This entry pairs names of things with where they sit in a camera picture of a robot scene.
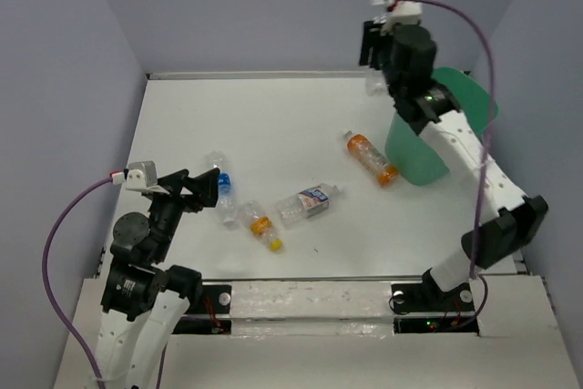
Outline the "clear crushed bottle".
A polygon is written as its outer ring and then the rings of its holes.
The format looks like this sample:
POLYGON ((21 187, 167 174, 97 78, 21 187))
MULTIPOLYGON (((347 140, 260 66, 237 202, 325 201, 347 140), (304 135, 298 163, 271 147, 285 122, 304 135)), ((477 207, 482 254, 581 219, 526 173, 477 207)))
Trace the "clear crushed bottle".
MULTIPOLYGON (((373 18, 373 21, 377 24, 383 24, 386 21, 386 13, 384 8, 386 7, 388 0, 370 0, 371 6, 380 7, 381 12, 378 16, 373 18)), ((369 67, 365 72, 365 91, 368 96, 378 96, 386 93, 386 85, 384 83, 383 74, 379 70, 375 70, 369 67)))

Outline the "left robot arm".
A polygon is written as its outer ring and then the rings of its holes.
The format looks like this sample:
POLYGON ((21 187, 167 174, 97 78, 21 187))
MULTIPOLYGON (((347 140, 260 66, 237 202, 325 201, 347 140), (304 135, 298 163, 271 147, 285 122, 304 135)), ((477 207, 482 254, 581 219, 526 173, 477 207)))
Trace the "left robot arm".
POLYGON ((144 388, 179 319, 199 306, 203 294, 200 272, 177 265, 161 269, 159 264, 182 216, 216 206, 220 170, 191 177, 182 169, 160 177, 153 161, 141 161, 111 177, 150 205, 146 213, 124 214, 112 230, 94 386, 144 388))

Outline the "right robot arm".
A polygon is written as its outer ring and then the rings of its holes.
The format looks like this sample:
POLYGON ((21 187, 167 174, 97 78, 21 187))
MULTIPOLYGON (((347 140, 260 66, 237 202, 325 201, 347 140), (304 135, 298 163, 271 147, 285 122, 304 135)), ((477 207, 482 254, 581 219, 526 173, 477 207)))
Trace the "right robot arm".
POLYGON ((496 103, 465 73, 434 67, 436 49, 419 24, 363 23, 358 63, 381 73, 394 101, 388 161, 419 187, 451 174, 477 208, 456 250, 398 289, 399 313, 443 309, 469 280, 528 245, 548 212, 542 196, 528 196, 485 150, 496 103))

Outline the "blue label clear bottle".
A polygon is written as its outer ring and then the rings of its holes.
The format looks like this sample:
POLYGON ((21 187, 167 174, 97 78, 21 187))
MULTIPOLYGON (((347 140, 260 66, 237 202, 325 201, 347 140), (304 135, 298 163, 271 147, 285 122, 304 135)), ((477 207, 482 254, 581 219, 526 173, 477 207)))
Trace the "blue label clear bottle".
POLYGON ((237 208, 232 190, 229 162, 226 156, 219 151, 212 151, 205 159, 209 166, 220 170, 218 176, 219 197, 215 209, 218 212, 221 224, 231 228, 236 224, 237 208))

